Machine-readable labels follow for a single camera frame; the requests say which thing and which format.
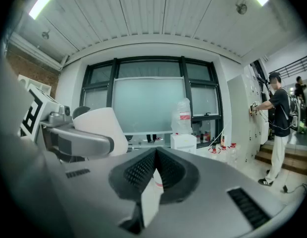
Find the backpack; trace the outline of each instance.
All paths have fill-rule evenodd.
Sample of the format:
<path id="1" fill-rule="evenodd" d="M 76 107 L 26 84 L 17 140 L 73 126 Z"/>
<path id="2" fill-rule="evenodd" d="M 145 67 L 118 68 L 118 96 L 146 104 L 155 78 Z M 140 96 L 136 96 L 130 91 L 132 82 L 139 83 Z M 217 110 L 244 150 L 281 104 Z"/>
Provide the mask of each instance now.
<path id="1" fill-rule="evenodd" d="M 287 95 L 288 95 L 288 99 L 289 99 L 289 107 L 290 107 L 290 113 L 289 116 L 287 116 L 286 112 L 283 110 L 282 106 L 281 109 L 286 117 L 286 119 L 289 121 L 290 123 L 290 128 L 293 130 L 298 130 L 299 129 L 299 103 L 297 98 L 292 97 L 286 89 L 284 89 L 283 87 L 280 87 L 280 89 L 283 89 L 286 91 Z"/>

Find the brown wall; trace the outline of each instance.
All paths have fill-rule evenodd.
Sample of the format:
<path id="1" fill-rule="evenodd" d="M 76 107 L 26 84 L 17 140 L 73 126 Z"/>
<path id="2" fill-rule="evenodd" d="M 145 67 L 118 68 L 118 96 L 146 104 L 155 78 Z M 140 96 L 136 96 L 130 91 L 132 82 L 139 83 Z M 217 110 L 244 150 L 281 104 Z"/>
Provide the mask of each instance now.
<path id="1" fill-rule="evenodd" d="M 55 98 L 55 91 L 58 85 L 59 76 L 46 69 L 43 69 L 39 62 L 34 61 L 34 58 L 28 58 L 27 56 L 24 58 L 22 56 L 24 56 L 23 52 L 17 50 L 16 47 L 13 49 L 8 48 L 6 53 L 6 58 L 11 68 L 15 71 L 16 75 L 18 76 L 21 74 L 51 86 L 50 96 Z"/>

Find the white pants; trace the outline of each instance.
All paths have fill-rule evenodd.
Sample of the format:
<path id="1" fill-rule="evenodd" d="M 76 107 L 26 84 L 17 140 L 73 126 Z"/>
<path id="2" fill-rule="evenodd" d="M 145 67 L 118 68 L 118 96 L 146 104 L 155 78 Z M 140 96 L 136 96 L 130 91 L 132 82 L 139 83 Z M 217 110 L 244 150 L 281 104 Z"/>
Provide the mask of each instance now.
<path id="1" fill-rule="evenodd" d="M 271 183 L 276 179 L 276 176 L 281 170 L 282 163 L 284 160 L 284 155 L 286 151 L 286 146 L 288 143 L 288 137 L 274 137 L 274 144 L 272 150 L 272 157 L 271 157 L 271 169 L 269 174 L 266 176 L 266 181 Z"/>

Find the railing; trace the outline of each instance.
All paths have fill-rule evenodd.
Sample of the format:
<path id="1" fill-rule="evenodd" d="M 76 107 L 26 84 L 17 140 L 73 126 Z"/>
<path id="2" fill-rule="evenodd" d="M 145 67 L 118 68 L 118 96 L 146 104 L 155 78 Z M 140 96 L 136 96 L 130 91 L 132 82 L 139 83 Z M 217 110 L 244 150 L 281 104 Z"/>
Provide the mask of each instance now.
<path id="1" fill-rule="evenodd" d="M 280 69 L 274 70 L 270 72 L 269 74 L 273 72 L 280 73 L 281 78 L 291 77 L 295 74 L 298 74 L 300 72 L 307 70 L 307 56 L 303 57 L 297 61 L 294 61 L 287 66 L 281 67 Z"/>

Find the brick wall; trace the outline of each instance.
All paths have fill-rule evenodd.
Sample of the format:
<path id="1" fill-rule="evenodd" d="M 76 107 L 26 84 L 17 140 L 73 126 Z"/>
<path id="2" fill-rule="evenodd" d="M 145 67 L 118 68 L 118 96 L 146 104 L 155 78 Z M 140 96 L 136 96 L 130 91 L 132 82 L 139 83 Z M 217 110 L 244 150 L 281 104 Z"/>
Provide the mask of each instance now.
<path id="1" fill-rule="evenodd" d="M 46 65 L 35 60 L 33 57 L 29 57 L 12 45 L 8 46 L 6 58 L 17 76 L 21 74 L 51 86 L 50 96 L 55 98 L 55 91 L 59 81 L 59 73 L 57 71 L 54 72 L 54 69 L 47 68 Z"/>

